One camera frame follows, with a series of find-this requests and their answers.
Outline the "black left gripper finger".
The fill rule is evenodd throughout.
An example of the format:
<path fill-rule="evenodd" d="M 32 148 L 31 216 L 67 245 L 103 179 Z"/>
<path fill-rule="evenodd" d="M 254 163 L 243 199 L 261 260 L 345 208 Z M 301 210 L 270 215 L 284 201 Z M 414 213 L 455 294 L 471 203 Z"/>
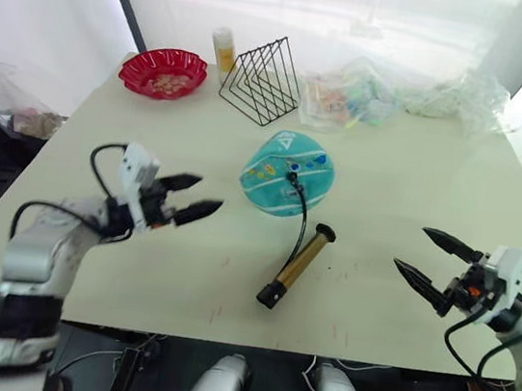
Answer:
<path fill-rule="evenodd" d="M 168 192 L 178 192 L 194 186 L 202 180 L 201 176 L 189 173 L 179 173 L 159 179 L 161 185 Z"/>
<path fill-rule="evenodd" d="M 193 202 L 186 208 L 178 209 L 174 212 L 172 217 L 173 223 L 181 226 L 190 222 L 202 220 L 219 210 L 222 204 L 222 200 L 215 199 L 205 199 Z"/>

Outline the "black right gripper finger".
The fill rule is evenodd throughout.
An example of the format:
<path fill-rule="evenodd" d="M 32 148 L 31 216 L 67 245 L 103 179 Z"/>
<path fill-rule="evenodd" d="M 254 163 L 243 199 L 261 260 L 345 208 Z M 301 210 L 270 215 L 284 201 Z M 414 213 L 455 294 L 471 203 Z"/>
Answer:
<path fill-rule="evenodd" d="M 464 244 L 460 239 L 450 235 L 440 229 L 423 228 L 428 237 L 442 250 L 448 254 L 460 258 L 460 260 L 467 264 L 477 263 L 483 257 L 481 251 L 474 250 L 468 245 Z"/>
<path fill-rule="evenodd" d="M 412 265 L 399 260 L 399 258 L 394 258 L 393 261 L 411 289 L 429 302 L 439 316 L 444 317 L 448 314 L 452 304 L 446 299 L 446 295 L 443 292 L 434 288 L 428 277 Z"/>

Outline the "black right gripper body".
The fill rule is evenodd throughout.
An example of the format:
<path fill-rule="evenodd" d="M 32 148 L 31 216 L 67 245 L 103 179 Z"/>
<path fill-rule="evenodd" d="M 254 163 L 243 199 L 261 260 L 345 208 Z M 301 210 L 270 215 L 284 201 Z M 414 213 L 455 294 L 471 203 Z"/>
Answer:
<path fill-rule="evenodd" d="M 506 292 L 507 283 L 482 264 L 472 264 L 449 283 L 446 300 L 466 314 L 493 310 Z"/>

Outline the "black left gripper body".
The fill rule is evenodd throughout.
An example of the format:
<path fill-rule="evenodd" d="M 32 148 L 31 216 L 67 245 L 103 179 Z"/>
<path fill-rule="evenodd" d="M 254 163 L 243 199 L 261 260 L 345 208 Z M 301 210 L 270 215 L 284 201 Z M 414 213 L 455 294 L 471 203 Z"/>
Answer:
<path fill-rule="evenodd" d="M 166 203 L 168 192 L 178 191 L 175 179 L 158 178 L 139 190 L 139 201 L 147 227 L 154 229 L 174 221 L 175 210 Z"/>

